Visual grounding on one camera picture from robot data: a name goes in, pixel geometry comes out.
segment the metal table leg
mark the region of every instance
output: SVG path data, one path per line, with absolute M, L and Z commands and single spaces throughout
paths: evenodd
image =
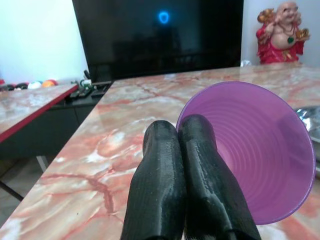
M 16 191 L 14 191 L 11 187 L 8 187 L 7 185 L 5 185 L 2 181 L 0 181 L 0 188 L 2 188 L 3 190 L 5 190 L 8 194 L 10 194 L 11 196 L 15 197 L 16 199 L 18 199 L 20 202 L 24 199 L 23 196 L 21 196 L 19 193 L 17 193 Z
M 38 160 L 42 171 L 45 172 L 49 166 L 46 156 L 36 156 L 36 159 Z

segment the red table edge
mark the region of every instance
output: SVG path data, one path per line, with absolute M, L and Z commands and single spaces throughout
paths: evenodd
M 61 100 L 63 100 L 66 96 L 68 96 L 69 94 L 73 93 L 75 90 L 78 89 L 78 86 L 75 85 L 72 88 L 70 88 L 68 91 L 64 92 L 63 94 L 59 95 L 58 97 L 54 98 L 52 101 L 50 101 L 48 104 L 44 105 L 43 107 L 39 108 L 37 111 L 33 112 L 32 114 L 30 114 L 29 116 L 27 116 L 26 118 L 24 118 L 23 120 L 21 120 L 20 122 L 18 122 L 17 124 L 15 124 L 14 126 L 8 128 L 7 130 L 5 130 L 4 132 L 0 133 L 0 143 L 2 143 L 5 139 L 7 139 L 8 137 L 10 137 L 11 135 L 13 135 L 14 133 L 16 133 L 18 130 L 20 130 L 21 128 L 23 128 L 25 125 L 27 125 L 28 123 L 30 123 L 33 119 L 37 118 L 38 116 L 40 116 L 42 113 L 44 113 L 46 110 L 48 110 L 49 108 L 51 108 L 53 105 L 55 105 L 56 103 L 60 102 Z

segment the green necklace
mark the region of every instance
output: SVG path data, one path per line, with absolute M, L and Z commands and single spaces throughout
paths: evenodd
M 294 34 L 295 34 L 294 25 L 292 24 L 292 27 L 291 27 L 290 31 L 287 31 L 287 30 L 286 30 L 283 26 L 281 26 L 280 24 L 279 24 L 279 26 L 283 29 L 283 33 L 288 36 L 288 39 L 287 39 L 288 44 L 292 44 L 292 43 L 294 42 L 294 40 L 295 40 L 294 37 L 293 37 Z

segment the black screen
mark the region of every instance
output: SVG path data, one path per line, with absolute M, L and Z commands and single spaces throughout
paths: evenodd
M 240 65 L 243 0 L 73 0 L 94 82 Z

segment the floor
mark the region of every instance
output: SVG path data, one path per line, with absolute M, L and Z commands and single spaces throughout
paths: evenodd
M 53 157 L 47 157 L 50 164 Z M 23 197 L 27 195 L 33 185 L 41 177 L 43 171 L 37 159 L 20 159 L 0 178 L 7 186 Z M 19 201 L 6 191 L 0 189 L 0 228 L 19 205 Z

